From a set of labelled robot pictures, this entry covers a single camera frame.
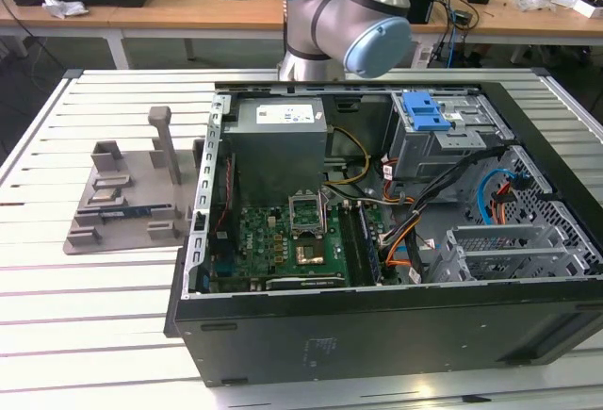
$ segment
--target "desk leg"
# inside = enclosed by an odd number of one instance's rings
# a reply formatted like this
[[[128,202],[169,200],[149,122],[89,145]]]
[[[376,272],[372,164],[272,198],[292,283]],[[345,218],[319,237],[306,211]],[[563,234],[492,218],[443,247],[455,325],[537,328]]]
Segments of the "desk leg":
[[[115,62],[115,69],[130,69],[130,60],[123,47],[123,35],[120,30],[110,31],[105,37]]]
[[[18,36],[9,36],[4,39],[8,49],[19,58],[26,58],[28,56],[27,48],[23,44],[23,38]]]
[[[524,56],[527,50],[527,45],[516,45],[515,49],[513,50],[513,54],[511,55],[511,63],[517,64],[519,60]]]
[[[194,61],[195,60],[195,49],[192,46],[192,40],[185,39],[185,50],[187,51],[187,60]]]

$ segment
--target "power supply label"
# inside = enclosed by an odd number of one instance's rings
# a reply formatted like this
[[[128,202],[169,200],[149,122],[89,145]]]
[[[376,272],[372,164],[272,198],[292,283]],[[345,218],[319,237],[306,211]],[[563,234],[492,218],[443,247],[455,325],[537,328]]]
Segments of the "power supply label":
[[[310,105],[260,106],[256,109],[258,124],[310,124],[314,110]]]

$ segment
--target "blue cable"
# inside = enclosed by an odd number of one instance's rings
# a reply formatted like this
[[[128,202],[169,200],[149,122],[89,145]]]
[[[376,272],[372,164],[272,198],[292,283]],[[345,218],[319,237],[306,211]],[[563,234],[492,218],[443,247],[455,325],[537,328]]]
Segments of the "blue cable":
[[[452,11],[450,14],[452,15],[452,25],[454,25],[454,27],[452,27],[452,37],[450,38],[452,41],[452,47],[450,48],[450,55],[448,55],[447,68],[450,68],[450,64],[452,64],[452,56],[454,56],[454,44],[456,43],[456,14],[454,11]]]
[[[492,170],[488,174],[486,174],[481,180],[480,186],[478,187],[478,209],[480,210],[481,217],[483,218],[483,222],[485,224],[492,224],[492,219],[488,217],[488,213],[486,212],[485,202],[483,201],[483,191],[485,190],[486,184],[488,184],[490,178],[498,172],[504,172],[512,179],[516,179],[517,177],[517,174],[515,174],[514,172],[510,172],[509,170],[505,170],[502,168],[496,168],[495,170]]]

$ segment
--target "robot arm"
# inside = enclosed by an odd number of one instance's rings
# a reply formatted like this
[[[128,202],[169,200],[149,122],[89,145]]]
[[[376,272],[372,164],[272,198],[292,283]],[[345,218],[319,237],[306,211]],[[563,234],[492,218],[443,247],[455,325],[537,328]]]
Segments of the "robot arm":
[[[281,80],[343,80],[385,74],[412,42],[409,0],[287,0]]]

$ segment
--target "expansion slot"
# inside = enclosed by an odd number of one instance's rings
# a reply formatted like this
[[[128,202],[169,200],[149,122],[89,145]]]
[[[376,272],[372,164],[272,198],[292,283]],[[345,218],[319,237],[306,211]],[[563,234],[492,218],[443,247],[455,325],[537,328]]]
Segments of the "expansion slot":
[[[346,255],[350,284],[353,287],[375,284],[366,241],[367,236],[369,240],[371,237],[366,225],[363,225],[361,210],[361,207],[339,208],[338,210],[341,240]]]

